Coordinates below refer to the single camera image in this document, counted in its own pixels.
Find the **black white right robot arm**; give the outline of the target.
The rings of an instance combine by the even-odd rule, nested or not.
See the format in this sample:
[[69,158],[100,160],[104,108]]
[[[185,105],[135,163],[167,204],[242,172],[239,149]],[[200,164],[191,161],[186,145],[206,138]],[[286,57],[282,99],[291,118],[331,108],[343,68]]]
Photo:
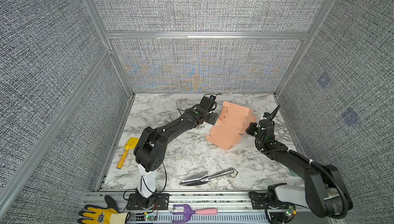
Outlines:
[[301,177],[304,187],[281,193],[272,187],[273,204],[298,205],[308,208],[317,217],[343,219],[353,208],[353,201],[339,170],[333,165],[322,165],[289,149],[275,138],[274,118],[279,108],[264,113],[259,122],[251,122],[247,134],[255,138],[256,149],[269,159],[279,162]]

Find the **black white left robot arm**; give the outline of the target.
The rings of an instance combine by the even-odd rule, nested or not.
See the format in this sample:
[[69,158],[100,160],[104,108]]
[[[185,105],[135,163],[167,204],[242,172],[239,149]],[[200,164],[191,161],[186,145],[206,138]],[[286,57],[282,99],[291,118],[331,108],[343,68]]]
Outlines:
[[217,94],[205,94],[199,104],[181,112],[180,117],[161,127],[146,127],[134,148],[138,164],[140,183],[137,193],[144,199],[153,196],[156,190],[156,170],[163,164],[168,144],[186,131],[203,123],[214,125],[218,115]]

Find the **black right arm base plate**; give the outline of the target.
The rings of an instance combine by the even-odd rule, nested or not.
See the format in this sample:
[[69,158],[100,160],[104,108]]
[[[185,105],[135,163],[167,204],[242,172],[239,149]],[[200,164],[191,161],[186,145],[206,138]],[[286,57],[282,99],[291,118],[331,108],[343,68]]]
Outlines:
[[273,190],[268,190],[267,192],[252,191],[248,193],[248,196],[253,210],[263,210],[269,203],[271,204],[271,207],[277,207],[277,205],[274,205],[276,194]]

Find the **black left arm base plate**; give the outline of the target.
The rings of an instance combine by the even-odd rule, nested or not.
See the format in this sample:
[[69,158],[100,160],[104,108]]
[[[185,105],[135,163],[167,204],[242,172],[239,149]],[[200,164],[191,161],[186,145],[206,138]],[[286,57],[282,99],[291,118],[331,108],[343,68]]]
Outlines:
[[156,193],[148,198],[144,198],[140,193],[130,194],[126,209],[127,210],[168,210],[169,197],[167,193]]

